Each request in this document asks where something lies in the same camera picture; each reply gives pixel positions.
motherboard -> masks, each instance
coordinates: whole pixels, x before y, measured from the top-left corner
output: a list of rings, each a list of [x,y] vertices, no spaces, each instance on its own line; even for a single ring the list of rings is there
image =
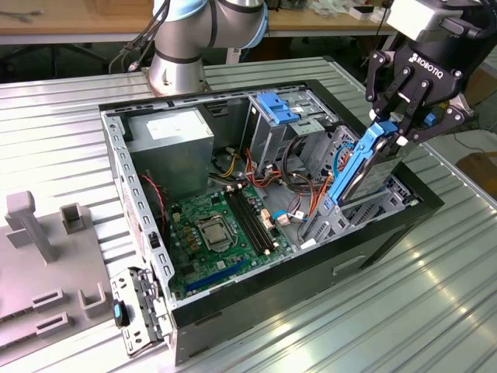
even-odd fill
[[[176,269],[169,288],[176,299],[292,251],[280,227],[263,218],[265,207],[251,185],[181,200],[166,210],[171,217],[169,256]]]

yellow wire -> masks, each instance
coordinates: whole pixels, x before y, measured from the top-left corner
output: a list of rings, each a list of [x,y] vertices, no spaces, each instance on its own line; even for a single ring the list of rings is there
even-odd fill
[[[228,171],[220,175],[221,177],[228,177],[233,173],[233,171],[235,170],[235,163],[237,159],[238,159],[238,154],[234,154],[233,158],[231,158],[230,168],[228,169]]]

cpu socket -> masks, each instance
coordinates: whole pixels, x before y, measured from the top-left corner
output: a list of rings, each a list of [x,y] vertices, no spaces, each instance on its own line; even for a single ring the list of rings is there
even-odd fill
[[[209,250],[222,253],[233,243],[228,225],[222,216],[213,216],[210,220],[197,225]]]

white label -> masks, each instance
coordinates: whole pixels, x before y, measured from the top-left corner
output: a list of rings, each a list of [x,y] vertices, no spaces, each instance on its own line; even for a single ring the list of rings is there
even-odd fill
[[[147,128],[154,140],[205,131],[204,125],[194,110],[177,112],[170,117],[151,120],[147,123]]]

aluminum table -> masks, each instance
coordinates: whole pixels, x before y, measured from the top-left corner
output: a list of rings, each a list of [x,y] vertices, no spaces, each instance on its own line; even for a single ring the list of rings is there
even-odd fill
[[[214,89],[316,78],[368,121],[362,86],[321,58],[206,73]],[[134,265],[97,105],[151,97],[144,76],[4,85],[0,97],[0,216],[14,190],[33,192],[37,214],[77,201],[91,209],[109,275]],[[241,336],[174,368],[166,347],[129,360],[110,320],[2,372],[495,371],[495,202],[429,145],[407,164],[445,201],[440,212],[381,262]]]

